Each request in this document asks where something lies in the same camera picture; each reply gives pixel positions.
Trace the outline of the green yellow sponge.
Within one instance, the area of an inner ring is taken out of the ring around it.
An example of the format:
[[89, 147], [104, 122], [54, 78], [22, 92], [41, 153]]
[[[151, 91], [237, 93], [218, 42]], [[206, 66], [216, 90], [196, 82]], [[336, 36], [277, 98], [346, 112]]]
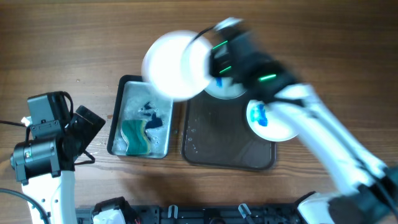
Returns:
[[124, 120], [121, 135], [127, 144], [127, 156], [143, 156], [150, 153], [150, 142], [146, 135], [146, 121], [139, 119]]

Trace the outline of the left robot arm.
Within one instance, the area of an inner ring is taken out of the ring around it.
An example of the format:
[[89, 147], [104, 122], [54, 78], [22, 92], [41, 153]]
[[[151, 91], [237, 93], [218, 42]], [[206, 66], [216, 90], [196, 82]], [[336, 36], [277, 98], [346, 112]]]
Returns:
[[77, 159], [104, 126], [103, 118], [84, 106], [73, 107], [65, 91], [28, 98], [31, 137], [11, 155], [33, 223], [76, 223]]

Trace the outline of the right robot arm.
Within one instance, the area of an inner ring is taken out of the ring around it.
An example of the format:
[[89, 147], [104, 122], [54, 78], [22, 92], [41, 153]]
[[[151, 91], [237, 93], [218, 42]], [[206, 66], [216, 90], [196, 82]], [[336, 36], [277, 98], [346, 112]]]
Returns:
[[297, 132], [329, 172], [334, 194], [311, 194], [297, 209], [307, 223], [376, 223], [397, 213], [397, 169], [371, 154], [329, 111], [315, 90], [258, 49], [247, 30], [218, 28], [210, 73], [242, 84]]

